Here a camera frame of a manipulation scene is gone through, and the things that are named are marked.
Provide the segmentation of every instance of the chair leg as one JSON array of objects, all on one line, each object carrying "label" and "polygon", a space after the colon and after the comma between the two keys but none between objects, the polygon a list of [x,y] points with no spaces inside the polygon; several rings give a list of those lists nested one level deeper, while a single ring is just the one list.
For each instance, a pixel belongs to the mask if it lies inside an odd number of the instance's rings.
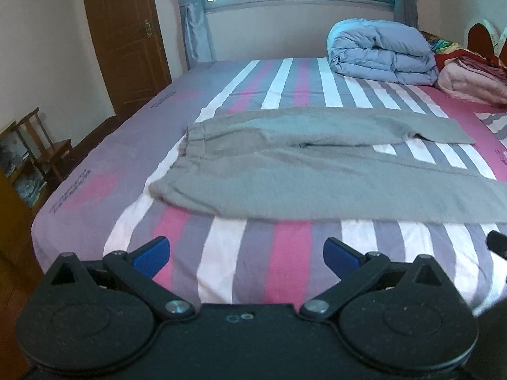
[{"label": "chair leg", "polygon": [[51,166],[51,170],[53,170],[53,173],[55,174],[56,178],[58,179],[58,181],[60,183],[63,182],[63,177],[62,175],[60,174],[60,172],[57,170],[57,168],[55,166]]}]

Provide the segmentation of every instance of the bed sheet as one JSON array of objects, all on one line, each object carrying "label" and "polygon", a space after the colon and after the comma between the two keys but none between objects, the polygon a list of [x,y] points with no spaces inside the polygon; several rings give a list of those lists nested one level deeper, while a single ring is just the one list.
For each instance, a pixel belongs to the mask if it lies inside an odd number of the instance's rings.
[{"label": "bed sheet", "polygon": [[148,193],[148,184],[176,160],[193,121],[309,105],[386,107],[454,118],[475,139],[474,146],[413,139],[374,147],[507,181],[507,150],[474,114],[493,112],[491,107],[431,87],[344,77],[332,73],[324,58],[207,63],[108,136],[51,195],[32,226],[41,267],[46,270],[64,251],[96,260],[166,236],[171,259],[154,280],[177,295],[194,304],[289,302],[299,307],[338,281],[322,259],[324,241],[332,236],[393,261],[434,255],[476,314],[507,297],[507,262],[485,244],[488,232],[507,233],[507,224],[228,220],[186,212]]}]

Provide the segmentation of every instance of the screw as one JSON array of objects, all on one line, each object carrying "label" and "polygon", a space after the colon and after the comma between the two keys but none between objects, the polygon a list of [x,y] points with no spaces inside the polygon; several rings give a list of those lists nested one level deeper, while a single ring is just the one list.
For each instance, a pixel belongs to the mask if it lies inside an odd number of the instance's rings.
[{"label": "screw", "polygon": [[328,311],[329,303],[324,300],[308,300],[305,303],[305,309],[308,310],[311,313],[315,314],[324,314],[326,311]]},{"label": "screw", "polygon": [[165,304],[165,309],[171,314],[183,314],[190,309],[190,304],[185,300],[171,300]]}]

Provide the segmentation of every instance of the pink folded blanket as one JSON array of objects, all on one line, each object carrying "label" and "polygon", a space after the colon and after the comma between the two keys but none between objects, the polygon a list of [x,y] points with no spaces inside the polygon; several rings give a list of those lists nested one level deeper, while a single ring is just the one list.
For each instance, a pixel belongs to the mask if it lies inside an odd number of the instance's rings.
[{"label": "pink folded blanket", "polygon": [[507,107],[507,85],[493,75],[463,59],[450,60],[440,72],[435,86],[451,97],[495,107]]}]

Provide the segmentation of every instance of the headboard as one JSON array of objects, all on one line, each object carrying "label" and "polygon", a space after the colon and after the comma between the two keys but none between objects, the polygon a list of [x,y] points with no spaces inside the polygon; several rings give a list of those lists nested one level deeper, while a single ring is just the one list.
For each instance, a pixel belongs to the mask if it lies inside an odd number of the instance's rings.
[{"label": "headboard", "polygon": [[476,52],[483,57],[493,59],[499,58],[507,65],[507,27],[501,36],[485,18],[479,22],[475,22],[468,27],[465,36],[466,46],[469,50]]}]

